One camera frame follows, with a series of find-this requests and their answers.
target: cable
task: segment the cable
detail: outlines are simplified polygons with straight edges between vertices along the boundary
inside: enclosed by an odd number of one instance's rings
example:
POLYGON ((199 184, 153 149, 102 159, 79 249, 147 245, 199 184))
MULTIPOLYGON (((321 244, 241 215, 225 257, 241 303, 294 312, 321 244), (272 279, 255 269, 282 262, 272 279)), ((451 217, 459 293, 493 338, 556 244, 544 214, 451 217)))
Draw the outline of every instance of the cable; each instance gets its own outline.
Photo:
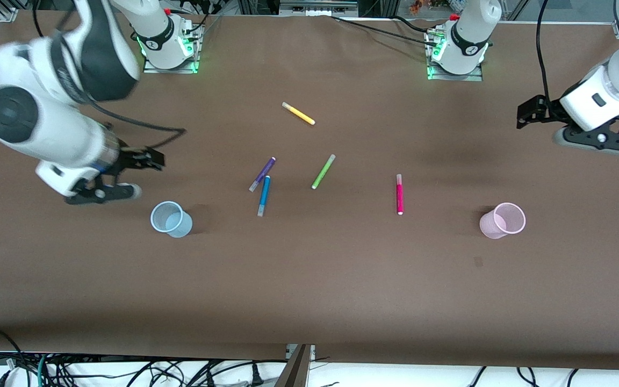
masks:
POLYGON ((116 118, 117 120, 122 120, 123 122, 126 122, 126 123, 131 123, 133 125, 138 125, 138 126, 141 126, 141 127, 146 127, 148 129, 159 130, 159 131, 162 131, 162 132, 175 132, 175 134, 172 135, 171 137, 168 137, 165 140, 157 142, 154 145, 149 145, 149 147, 152 148, 152 149, 157 149, 157 148, 163 147, 164 145, 169 144, 170 142, 174 141, 175 139, 178 139, 179 137, 181 137, 181 135, 184 135, 184 134, 186 134, 188 132, 187 130, 185 130, 185 128, 182 128, 182 127, 167 127, 167 126, 161 126, 161 125, 154 125, 154 124, 142 122, 140 120, 135 120, 134 118, 125 117, 125 116, 122 116, 122 115, 114 113, 114 112, 110 112, 109 110, 106 110, 105 108, 101 107, 100 105, 97 105, 97 103, 95 101, 93 101, 93 100, 89 100, 89 104, 93 108, 95 108, 96 110, 104 113, 105 115, 108 115, 109 117, 116 118))
POLYGON ((525 375, 522 374, 521 368, 517 367, 515 369, 517 370, 517 374, 520 375, 522 380, 530 384, 531 387, 538 387, 538 384, 536 384, 536 376, 534 375, 534 370, 532 370, 531 367, 527 367, 527 369, 529 370, 529 373, 531 374, 531 380, 527 379, 525 375))
POLYGON ((5 338, 10 343, 10 345, 13 346, 13 348, 16 350, 16 352, 18 353, 19 358, 20 358, 20 367, 24 368, 24 370, 25 370, 25 377, 27 379, 27 387, 30 387, 30 376, 27 374, 27 372, 28 372, 27 362, 25 362, 25 358, 23 356, 23 351, 20 350, 20 347, 16 344, 16 342, 13 341, 13 339, 9 335, 7 335, 4 331, 0 330, 0 336, 3 336, 3 338, 5 338))
POLYGON ((538 19, 536 20, 536 56, 538 56, 538 66, 541 68, 541 81, 543 82, 543 94, 546 96, 546 106, 548 107, 549 115, 553 115, 553 106, 551 97, 548 95, 548 81, 546 80, 546 66, 543 64, 543 55, 541 54, 541 20, 543 20, 543 12, 546 10, 548 0, 543 0, 541 9, 538 11, 538 19))
POLYGON ((76 62, 76 58, 73 55, 73 52, 71 51, 71 47, 68 46, 68 42, 66 41, 66 39, 63 37, 63 35, 61 35, 61 44, 64 46, 64 48, 66 49, 66 51, 68 52, 70 58, 71 58, 71 63, 73 63, 73 67, 76 71, 76 74, 78 74, 78 78, 81 81, 81 85, 79 87, 79 90, 81 90, 81 92, 84 94, 84 98, 87 99, 87 102, 89 105, 91 105, 93 108, 95 108, 96 110, 98 110, 101 113, 104 113, 105 115, 108 115, 109 117, 113 117, 116 118, 117 120, 121 120, 123 122, 126 123, 131 123, 133 125, 138 125, 141 127, 146 127, 148 129, 153 129, 153 130, 159 130, 162 132, 175 132, 174 135, 172 135, 171 137, 161 141, 161 142, 157 142, 154 145, 151 145, 150 148, 152 149, 157 149, 159 147, 163 147, 164 145, 174 141, 175 139, 178 139, 179 137, 181 137, 181 135, 184 135, 187 133, 187 130, 185 130, 185 128, 182 127, 167 127, 167 126, 161 126, 161 125, 154 125, 154 124, 150 124, 150 123, 145 123, 143 121, 140 120, 135 120, 134 118, 130 118, 130 117, 125 117, 122 116, 118 113, 114 113, 114 112, 110 112, 109 110, 106 110, 105 108, 101 107, 100 105, 97 105, 97 103, 91 98, 90 95, 88 95, 88 93, 86 93, 86 91, 84 91, 83 88, 83 73, 81 72, 81 70, 78 68, 78 63, 76 62))
POLYGON ((221 20, 221 15, 214 15, 216 17, 216 20, 214 20, 214 22, 207 28, 204 29, 204 32, 202 33, 202 39, 204 39, 204 36, 207 35, 207 33, 209 33, 209 31, 211 31, 214 26, 219 22, 219 20, 221 20))
POLYGON ((479 371, 477 372, 477 376, 474 377, 474 380, 472 381, 469 387, 475 387, 477 383, 479 383, 479 378, 481 377, 481 375, 484 373, 485 370, 486 370, 486 365, 484 367, 479 368, 479 371))
POLYGON ((574 374, 577 373, 578 370, 579 370, 579 368, 575 368, 574 370, 572 370, 570 372, 570 376, 567 377, 567 385, 565 387, 571 387, 571 385, 572 385, 572 378, 574 377, 574 374))
POLYGON ((192 29, 190 29, 190 30, 186 30, 186 32, 185 32, 185 33, 186 33, 186 34, 189 34, 189 33, 191 33, 192 31, 195 31, 196 29, 198 29, 198 28, 202 27, 202 25, 204 24, 204 22, 207 20, 207 17, 208 17, 208 16, 209 16, 209 14, 205 14, 205 15, 204 15, 204 18, 202 18, 202 21, 200 21, 200 22, 199 22, 199 24, 197 24, 195 27, 193 27, 193 28, 192 28, 192 29))
POLYGON ((130 381, 128 382, 128 384, 126 384, 126 387, 131 387, 131 385, 133 384, 133 382, 135 382, 136 379, 138 379, 138 377, 145 372, 146 370, 148 370, 149 368, 152 367, 152 365, 154 365, 154 362, 149 362, 147 364, 145 364, 144 367, 140 368, 140 370, 138 370, 138 372, 135 373, 135 375, 133 375, 133 377, 131 377, 130 381))
POLYGON ((165 376, 167 378, 170 377, 170 378, 179 380, 180 381, 179 386, 184 385, 185 384, 184 375, 183 375, 182 370, 180 370, 180 368, 178 367, 178 363, 180 363, 180 362, 170 363, 170 366, 167 367, 167 369, 165 369, 165 370, 162 370, 161 368, 156 368, 157 370, 159 370, 159 373, 155 374, 155 375, 152 374, 152 380, 149 382, 149 387, 153 387, 153 385, 155 385, 157 383, 157 380, 159 380, 160 377, 162 377, 162 376, 165 376), (174 374, 169 372, 169 370, 174 368, 174 367, 177 368, 178 370, 180 370, 181 375, 182 375, 180 378, 175 377, 174 374))
POLYGON ((37 35, 41 38, 45 37, 40 29, 40 23, 37 21, 37 7, 40 6, 40 0, 34 0, 32 2, 32 22, 35 23, 35 30, 37 30, 37 35))
POLYGON ((185 385, 185 387, 192 387, 192 385, 199 380, 200 377, 206 375, 208 371, 211 371, 212 368, 218 366, 223 363, 223 360, 209 360, 207 364, 205 364, 202 368, 199 368, 199 371, 190 379, 190 381, 185 385))
POLYGON ((413 30, 417 31, 417 32, 423 32, 423 33, 427 33, 427 29, 425 28, 419 28, 416 25, 411 24, 408 20, 406 20, 403 17, 400 17, 398 15, 393 15, 391 17, 389 17, 389 19, 393 19, 393 20, 400 20, 401 22, 405 23, 405 25, 407 25, 408 27, 412 28, 413 30))
POLYGON ((401 38, 401 39, 405 39, 405 40, 413 41, 413 42, 419 42, 420 44, 423 44, 425 46, 432 46, 432 47, 436 46, 436 44, 434 42, 420 41, 419 39, 413 39, 411 37, 406 37, 405 35, 394 34, 393 32, 389 32, 389 31, 385 31, 385 30, 380 30, 378 28, 370 27, 370 26, 364 25, 364 24, 355 23, 354 21, 346 20, 346 19, 341 19, 340 17, 335 17, 335 16, 329 16, 329 17, 331 19, 336 19, 339 22, 344 22, 344 23, 347 23, 347 24, 357 25, 358 27, 366 28, 368 30, 372 30, 372 31, 376 31, 376 32, 381 32, 382 34, 391 35, 392 37, 397 37, 397 38, 401 38))
MULTIPOLYGON (((259 361, 254 361, 253 360, 251 362, 239 363, 239 364, 236 364, 236 365, 232 365, 231 367, 226 367, 226 368, 224 368, 222 370, 218 370, 217 372, 214 372, 211 375, 211 377, 214 377, 214 376, 216 376, 216 375, 218 375, 218 374, 220 374, 222 372, 227 372, 229 370, 233 370, 233 368, 245 367, 245 366, 249 366, 249 365, 254 364, 254 363, 258 363, 258 364, 259 363, 287 363, 287 361, 286 360, 259 360, 259 361)), ((206 382, 206 380, 204 380, 203 382, 200 382, 199 384, 197 384, 197 387, 202 385, 204 382, 206 382)))
POLYGON ((11 370, 8 370, 7 372, 4 373, 4 375, 2 375, 2 377, 0 377, 0 387, 5 387, 6 380, 8 379, 8 375, 10 373, 11 373, 11 370))
POLYGON ((45 365, 45 359, 47 358, 47 355, 43 355, 42 358, 40 359, 40 363, 37 366, 37 387, 43 387, 42 386, 42 368, 45 365))

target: yellow marker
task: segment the yellow marker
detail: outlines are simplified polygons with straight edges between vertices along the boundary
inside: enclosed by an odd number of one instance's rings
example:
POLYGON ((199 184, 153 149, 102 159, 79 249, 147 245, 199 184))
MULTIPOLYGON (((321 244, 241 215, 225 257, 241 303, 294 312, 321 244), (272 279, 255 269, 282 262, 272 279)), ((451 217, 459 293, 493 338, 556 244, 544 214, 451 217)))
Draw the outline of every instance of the yellow marker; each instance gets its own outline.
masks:
POLYGON ((307 117, 307 115, 305 113, 300 112, 300 110, 297 110, 296 108, 288 105, 288 103, 283 103, 283 107, 288 109, 291 113, 295 114, 297 117, 302 118, 303 120, 305 120, 305 122, 307 122, 310 125, 314 125, 314 120, 311 119, 310 117, 307 117))

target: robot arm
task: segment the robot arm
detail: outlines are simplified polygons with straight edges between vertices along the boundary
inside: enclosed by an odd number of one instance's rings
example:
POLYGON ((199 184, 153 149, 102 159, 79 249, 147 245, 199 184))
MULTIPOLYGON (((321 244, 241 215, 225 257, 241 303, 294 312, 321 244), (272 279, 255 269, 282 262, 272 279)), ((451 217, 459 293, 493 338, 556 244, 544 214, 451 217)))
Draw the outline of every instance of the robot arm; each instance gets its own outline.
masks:
MULTIPOLYGON (((619 30, 619 0, 615 1, 615 15, 619 30)), ((518 129, 528 123, 553 121, 567 124, 553 138, 560 145, 619 154, 619 130, 610 130, 611 125, 619 124, 619 49, 559 100, 535 96, 518 107, 518 129)))
POLYGON ((462 75, 473 71, 484 59, 488 38, 501 20, 498 0, 469 0, 458 20, 438 27, 444 41, 432 55, 433 61, 448 73, 462 75))
POLYGON ((165 13, 159 0, 111 0, 131 22, 147 60, 159 69, 173 69, 195 54, 192 22, 165 13))
POLYGON ((164 155, 128 147, 78 104, 126 98, 138 64, 108 0, 74 3, 76 29, 0 46, 0 142, 40 159, 37 175, 69 204, 136 198, 140 188, 118 184, 118 175, 126 168, 161 170, 164 155), (113 176, 113 184, 103 183, 103 175, 113 176))

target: pink marker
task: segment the pink marker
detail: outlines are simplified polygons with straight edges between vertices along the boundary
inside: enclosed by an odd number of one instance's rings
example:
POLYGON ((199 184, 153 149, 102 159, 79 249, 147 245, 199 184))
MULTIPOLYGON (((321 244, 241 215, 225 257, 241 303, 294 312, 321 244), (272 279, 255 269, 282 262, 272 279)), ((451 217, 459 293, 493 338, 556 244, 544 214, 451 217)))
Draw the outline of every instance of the pink marker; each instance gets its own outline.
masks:
POLYGON ((398 205, 398 215, 402 215, 402 175, 395 175, 395 201, 398 205))

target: marker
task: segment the marker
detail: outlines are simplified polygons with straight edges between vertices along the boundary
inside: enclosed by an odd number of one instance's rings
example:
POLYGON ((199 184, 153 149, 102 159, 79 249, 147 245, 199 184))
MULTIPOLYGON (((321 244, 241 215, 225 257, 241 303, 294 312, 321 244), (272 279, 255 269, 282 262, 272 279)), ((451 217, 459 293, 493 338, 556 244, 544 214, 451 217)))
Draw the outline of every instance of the marker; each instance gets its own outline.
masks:
POLYGON ((291 113, 295 114, 297 117, 300 117, 303 120, 305 120, 305 122, 307 122, 308 124, 314 125, 314 120, 308 117, 305 113, 300 112, 300 110, 297 110, 296 108, 288 105, 288 103, 285 103, 285 102, 282 104, 282 106, 288 109, 288 111, 290 111, 291 113))
POLYGON ((271 176, 264 178, 264 187, 262 188, 262 196, 260 197, 260 209, 257 210, 257 216, 264 216, 264 207, 266 206, 266 198, 269 194, 269 186, 271 185, 271 176))
POLYGON ((334 160, 336 160, 336 155, 332 154, 331 157, 329 157, 329 160, 327 160, 326 164, 324 164, 324 168, 322 168, 321 172, 319 172, 319 176, 317 176, 316 179, 314 179, 314 183, 312 183, 312 189, 316 189, 317 187, 319 187, 319 183, 321 183, 321 179, 324 178, 326 171, 329 170, 334 160))
POLYGON ((395 202, 398 205, 398 215, 402 215, 402 175, 395 175, 395 202))
POLYGON ((262 182, 266 174, 269 173, 269 171, 271 170, 271 167, 273 167, 273 164, 275 162, 276 162, 275 157, 271 157, 269 161, 267 161, 267 163, 262 168, 262 172, 260 172, 260 174, 257 175, 257 177, 255 178, 255 181, 253 181, 253 184, 250 186, 250 192, 255 192, 256 187, 260 185, 260 183, 262 182))

